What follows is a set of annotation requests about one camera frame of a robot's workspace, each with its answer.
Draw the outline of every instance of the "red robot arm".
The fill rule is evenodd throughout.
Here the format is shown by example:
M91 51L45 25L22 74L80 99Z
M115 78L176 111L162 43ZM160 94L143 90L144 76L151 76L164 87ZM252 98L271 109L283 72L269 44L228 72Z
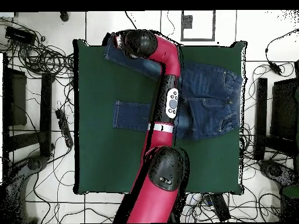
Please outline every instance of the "red robot arm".
M114 223L166 223L182 180L182 157L171 147L178 115L179 49L148 30L121 31L114 36L114 45L130 58L153 60L163 68L151 104L140 169Z

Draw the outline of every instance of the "jeans leg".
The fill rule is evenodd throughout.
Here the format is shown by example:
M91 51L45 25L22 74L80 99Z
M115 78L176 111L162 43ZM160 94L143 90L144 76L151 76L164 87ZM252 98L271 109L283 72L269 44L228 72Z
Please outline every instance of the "jeans leg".
M144 58L128 58L121 49L114 46L112 36L109 38L104 57L107 60L132 68L154 81L158 80L162 72L162 67L158 62Z

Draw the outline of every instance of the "floor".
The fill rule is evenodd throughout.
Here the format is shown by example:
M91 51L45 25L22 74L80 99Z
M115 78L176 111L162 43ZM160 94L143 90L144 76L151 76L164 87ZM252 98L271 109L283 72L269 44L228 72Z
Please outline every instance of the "floor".
M210 29L201 27L200 22L203 16L209 16L205 11L185 11L185 15L193 15L193 29L202 29L202 32L192 33L190 30L184 33L184 37L209 37ZM14 18L14 22L25 25L26 27L38 31L46 38L47 45L53 45L62 49L67 55L73 53L72 40L85 39L89 45L101 45L102 40L107 32L115 32L117 30L131 29L132 23L127 18L124 12L69 12L69 21L62 22L59 17L59 12L35 12L35 13L19 13L18 17ZM138 29L153 29L159 30L164 35L169 35L170 38L180 42L180 16L181 11L163 10L163 11L145 11L145 12L128 12L129 17ZM206 25L212 25L211 19L205 20ZM265 48L267 44L275 39L299 28L298 14L289 11L274 10L217 10L215 15L215 41L192 41L182 42L184 45L219 45L230 46L235 41L247 41L245 64L247 83L245 85L247 99L253 94L254 88L250 87L253 79L259 75L253 75L255 68L260 65L267 64L265 57ZM294 62L299 59L299 42L298 34L294 33L291 36L276 40L269 46L268 57L278 64L286 62ZM3 26L0 26L0 42L7 42L3 35ZM18 59L14 58L14 66L18 67ZM258 68L255 72L263 73L265 69ZM294 72L291 73L291 66L286 65L284 75L291 74L287 78L294 78ZM275 81L285 78L274 74L272 71L264 75L268 78L268 85L272 85ZM53 109L57 109L61 102L65 101L63 85L68 83L68 79L60 79L60 83L53 84ZM27 99L35 98L40 101L40 96L35 93L40 92L40 83L34 79L27 81ZM271 96L271 86L268 86L268 95ZM69 98L74 102L74 96L71 93ZM39 128L39 105L36 101L27 101L27 113L31 117L33 124ZM270 112L270 102L268 102L268 110ZM254 105L254 99L249 99L245 102L245 109ZM74 130L74 115L72 106L66 108L70 130ZM245 112L245 123L247 123L253 134L255 108L251 107ZM58 128L55 114L52 117L52 140L55 141L61 136ZM17 135L24 132L32 131L30 121L25 127L14 127L12 134ZM55 157L63 155L67 151L64 140L57 140ZM31 151L38 148L38 145L33 145L10 154L10 159L18 161L27 156ZM265 158L270 158L272 153L267 153ZM279 158L286 158L283 155L278 155ZM278 195L277 187L274 182L263 177L258 170L257 165L249 166L252 161L245 160L246 168L244 168L243 185L245 192L243 195L228 195L225 199L228 200L231 215L233 218L230 222L272 222L277 220L277 216L270 213L272 205L279 208L279 200L272 195L265 195L260 203L268 208L268 211L258 210L256 201L265 193ZM287 165L292 166L292 162L287 160ZM119 203L123 197L121 194L106 194L106 193L88 193L87 195L75 195L72 191L74 183L74 151L69 153L63 159L57 160L53 165L46 167L39 175L37 183L37 194L49 202L51 208L43 223L110 223L111 218L115 215ZM38 216L39 223L44 218L44 215L49 209L49 205L38 199L33 193L33 185L36 182L36 175L32 176L26 190L26 208L27 213L31 217ZM200 194L189 195L187 203L190 205L196 204L196 200L201 197ZM206 214L196 216L202 222L217 222L214 214L208 209L204 210ZM190 215L188 206L184 209L184 214ZM194 222L193 217L182 216L182 222Z

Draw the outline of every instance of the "dark green mat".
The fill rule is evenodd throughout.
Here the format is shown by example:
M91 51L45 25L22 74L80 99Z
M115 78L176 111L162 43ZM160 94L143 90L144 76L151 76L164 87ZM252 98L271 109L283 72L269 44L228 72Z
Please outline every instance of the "dark green mat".
M244 45L182 47L182 51L185 60L218 65L241 75ZM129 192L140 166L145 134L112 128L114 102L150 103L155 82L104 59L105 47L88 47L78 40L78 49L78 192ZM190 157L188 192L239 190L239 129L198 142L178 140L177 146Z

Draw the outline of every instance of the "blue jeans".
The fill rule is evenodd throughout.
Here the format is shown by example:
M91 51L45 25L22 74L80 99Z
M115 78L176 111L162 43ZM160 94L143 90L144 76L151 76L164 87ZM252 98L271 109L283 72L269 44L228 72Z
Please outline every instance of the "blue jeans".
M112 38L105 49L105 58L132 68L156 82L161 74L159 63L129 59L116 49ZM179 115L175 120L178 138L199 140L217 137L240 126L240 97L243 79L235 73L213 65L184 61ZM150 104L116 100L113 128L146 132Z

